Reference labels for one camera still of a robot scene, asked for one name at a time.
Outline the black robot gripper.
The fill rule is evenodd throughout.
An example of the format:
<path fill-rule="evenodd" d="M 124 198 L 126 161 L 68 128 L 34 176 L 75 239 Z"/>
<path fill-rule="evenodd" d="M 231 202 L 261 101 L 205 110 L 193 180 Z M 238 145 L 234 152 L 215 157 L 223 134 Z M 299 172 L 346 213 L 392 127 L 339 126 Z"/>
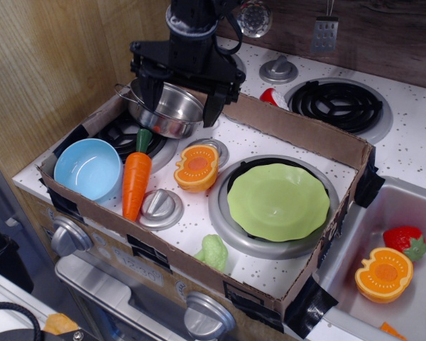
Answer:
<path fill-rule="evenodd" d="M 179 85 L 207 94 L 203 127 L 213 127 L 224 106 L 236 102 L 244 74 L 237 68 L 232 49 L 218 45 L 217 36 L 185 39 L 171 34 L 166 41 L 133 41 L 131 71 L 139 79 L 141 99 L 154 112 L 163 93 L 164 83 Z"/>

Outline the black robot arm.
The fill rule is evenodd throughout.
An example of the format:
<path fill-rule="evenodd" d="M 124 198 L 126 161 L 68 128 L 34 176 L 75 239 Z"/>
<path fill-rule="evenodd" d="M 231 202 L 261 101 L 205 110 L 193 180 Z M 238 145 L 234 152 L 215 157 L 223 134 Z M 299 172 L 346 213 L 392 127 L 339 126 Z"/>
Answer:
<path fill-rule="evenodd" d="M 203 110 L 205 127 L 214 125 L 223 108 L 236 102 L 245 72 L 232 55 L 239 49 L 219 47 L 216 30 L 226 19 L 238 38 L 241 29 L 232 11 L 241 1 L 172 1 L 165 20 L 170 30 L 167 41 L 134 41 L 131 71 L 139 80 L 143 102 L 154 110 L 165 83 L 179 85 L 207 95 Z"/>

